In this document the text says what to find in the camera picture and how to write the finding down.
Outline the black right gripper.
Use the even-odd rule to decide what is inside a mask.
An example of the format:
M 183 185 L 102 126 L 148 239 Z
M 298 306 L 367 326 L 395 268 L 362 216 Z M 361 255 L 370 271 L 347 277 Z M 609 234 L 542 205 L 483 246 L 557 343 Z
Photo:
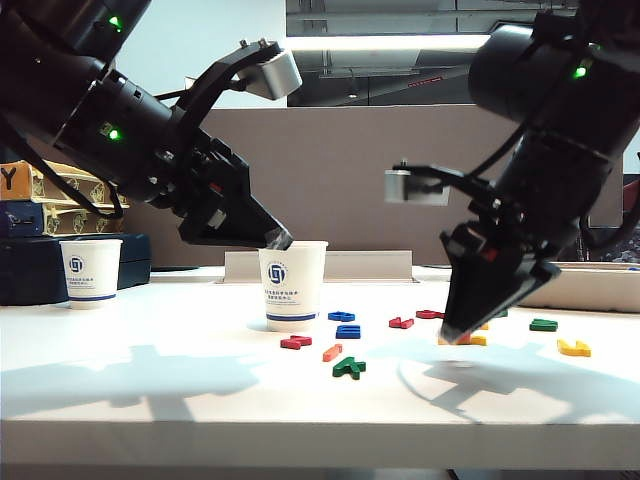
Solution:
M 470 208 L 440 234 L 452 272 L 440 336 L 449 343 L 519 303 L 560 273 L 556 215 L 548 208 Z M 518 253 L 503 252 L 514 249 Z

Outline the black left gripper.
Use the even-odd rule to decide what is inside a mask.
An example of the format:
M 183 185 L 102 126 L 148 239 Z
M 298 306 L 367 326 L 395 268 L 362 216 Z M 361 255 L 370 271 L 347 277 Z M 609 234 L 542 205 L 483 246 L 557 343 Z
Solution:
M 159 147 L 148 176 L 157 192 L 146 202 L 186 221 L 192 245 L 287 250 L 291 233 L 251 195 L 249 165 L 218 138 L 199 131 L 181 152 Z

